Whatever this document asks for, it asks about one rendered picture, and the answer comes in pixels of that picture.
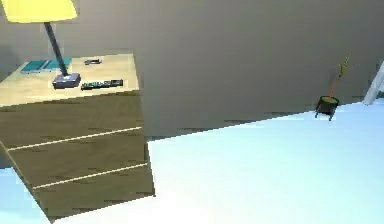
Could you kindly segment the black remote control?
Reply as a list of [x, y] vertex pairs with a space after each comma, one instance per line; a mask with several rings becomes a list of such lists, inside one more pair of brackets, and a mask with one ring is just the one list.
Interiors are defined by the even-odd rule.
[[124, 84], [124, 82], [122, 79], [120, 79], [120, 80], [94, 81], [94, 82], [83, 83], [81, 85], [81, 90], [111, 88], [111, 87], [123, 86], [123, 84]]

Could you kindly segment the wooden chest of drawers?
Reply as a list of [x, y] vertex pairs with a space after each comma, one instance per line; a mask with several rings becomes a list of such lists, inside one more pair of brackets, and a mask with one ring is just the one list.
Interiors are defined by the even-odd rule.
[[0, 156], [50, 222], [155, 193], [133, 55], [75, 58], [69, 69], [124, 84], [55, 89], [55, 73], [19, 70], [0, 82]]

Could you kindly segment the yellow shade table lamp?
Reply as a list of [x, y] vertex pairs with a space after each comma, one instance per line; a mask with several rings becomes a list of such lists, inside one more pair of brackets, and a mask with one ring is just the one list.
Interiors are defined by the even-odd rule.
[[60, 75], [52, 81], [55, 89], [76, 87], [80, 81], [79, 73], [69, 73], [62, 57], [51, 23], [71, 20], [77, 17], [72, 0], [0, 0], [8, 22], [29, 24], [42, 23], [50, 40], [58, 62]]

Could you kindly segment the house plant in black pot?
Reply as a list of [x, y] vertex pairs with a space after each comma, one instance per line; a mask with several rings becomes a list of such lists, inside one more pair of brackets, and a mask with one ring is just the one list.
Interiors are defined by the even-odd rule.
[[348, 68], [348, 63], [350, 61], [352, 53], [349, 53], [344, 61], [338, 65], [338, 73], [335, 80], [332, 82], [331, 89], [329, 93], [325, 96], [320, 96], [315, 107], [315, 117], [318, 117], [319, 114], [328, 115], [328, 120], [331, 121], [335, 111], [339, 105], [339, 99], [334, 96], [335, 88], [344, 75], [345, 70]]

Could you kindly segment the teal book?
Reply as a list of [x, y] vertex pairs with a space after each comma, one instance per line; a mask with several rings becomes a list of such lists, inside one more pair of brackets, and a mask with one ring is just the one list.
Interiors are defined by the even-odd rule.
[[60, 66], [56, 59], [30, 61], [21, 69], [22, 74], [52, 71], [60, 71]]

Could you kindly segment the white furniture leg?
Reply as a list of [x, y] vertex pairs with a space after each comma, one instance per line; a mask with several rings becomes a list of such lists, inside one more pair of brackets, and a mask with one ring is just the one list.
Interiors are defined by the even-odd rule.
[[381, 63], [377, 74], [364, 97], [363, 103], [365, 105], [371, 105], [380, 91], [384, 91], [384, 61]]

